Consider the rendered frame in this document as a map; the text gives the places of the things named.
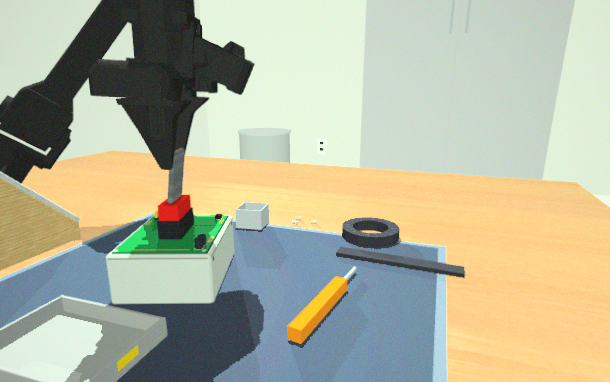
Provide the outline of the yellow rectangular label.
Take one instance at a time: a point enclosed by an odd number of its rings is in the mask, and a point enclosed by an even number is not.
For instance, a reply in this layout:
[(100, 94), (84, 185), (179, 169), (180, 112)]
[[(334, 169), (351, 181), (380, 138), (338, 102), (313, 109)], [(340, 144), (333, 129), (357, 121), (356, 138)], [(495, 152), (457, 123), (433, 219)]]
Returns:
[(137, 355), (139, 354), (139, 350), (138, 350), (138, 345), (136, 347), (134, 347), (129, 353), (126, 353), (122, 359), (120, 359), (117, 362), (117, 366), (118, 366), (118, 372), (124, 367), (126, 366), (130, 360), (132, 360), (133, 358), (135, 358)]

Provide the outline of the blue work mat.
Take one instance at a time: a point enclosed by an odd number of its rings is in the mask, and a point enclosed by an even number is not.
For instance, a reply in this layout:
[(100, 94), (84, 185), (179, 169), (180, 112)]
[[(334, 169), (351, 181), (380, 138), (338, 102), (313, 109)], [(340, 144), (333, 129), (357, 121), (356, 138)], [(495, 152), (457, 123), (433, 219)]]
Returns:
[[(336, 256), (347, 247), (447, 263), (447, 246), (364, 247), (342, 233), (233, 220), (214, 303), (112, 303), (106, 256), (154, 212), (1, 277), (0, 329), (64, 295), (166, 317), (165, 339), (116, 382), (448, 382), (447, 275)], [(303, 309), (353, 267), (304, 342), (288, 340)]]

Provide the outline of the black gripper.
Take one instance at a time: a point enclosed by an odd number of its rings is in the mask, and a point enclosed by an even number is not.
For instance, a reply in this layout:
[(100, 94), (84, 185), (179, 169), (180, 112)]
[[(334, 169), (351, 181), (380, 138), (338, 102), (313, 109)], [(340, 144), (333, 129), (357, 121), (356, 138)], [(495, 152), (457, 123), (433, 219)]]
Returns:
[(185, 29), (200, 24), (195, 6), (179, 0), (129, 0), (122, 20), (132, 24), (134, 58), (98, 59), (88, 70), (90, 96), (117, 98), (161, 170), (174, 151), (187, 150), (195, 113), (218, 93), (218, 82), (178, 72)]

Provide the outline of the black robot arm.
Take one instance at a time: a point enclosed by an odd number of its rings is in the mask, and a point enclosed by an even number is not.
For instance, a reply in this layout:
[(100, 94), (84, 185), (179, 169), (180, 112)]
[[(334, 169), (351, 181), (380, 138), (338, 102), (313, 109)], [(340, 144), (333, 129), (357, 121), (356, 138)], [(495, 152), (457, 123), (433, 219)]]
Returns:
[[(71, 142), (73, 98), (89, 78), (88, 70), (103, 58), (127, 24), (121, 8), (130, 9), (129, 0), (101, 0), (46, 79), (0, 103), (1, 131), (42, 151), (51, 148), (46, 155), (0, 133), (1, 173), (21, 184), (33, 166), (52, 169)], [(194, 21), (185, 29), (178, 66), (182, 77), (202, 75), (242, 95), (254, 65), (246, 59), (245, 47), (233, 41), (220, 47), (203, 39), (202, 24), (197, 24), (197, 32)]]

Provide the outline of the red plug with grey cables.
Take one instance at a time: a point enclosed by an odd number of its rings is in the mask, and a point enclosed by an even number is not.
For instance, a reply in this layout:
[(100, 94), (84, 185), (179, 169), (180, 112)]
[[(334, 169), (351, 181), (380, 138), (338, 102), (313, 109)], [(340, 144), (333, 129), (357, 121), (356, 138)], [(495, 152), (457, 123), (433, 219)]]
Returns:
[(191, 209), (191, 195), (183, 195), (185, 149), (174, 151), (168, 170), (167, 199), (158, 205), (159, 221), (179, 221)]

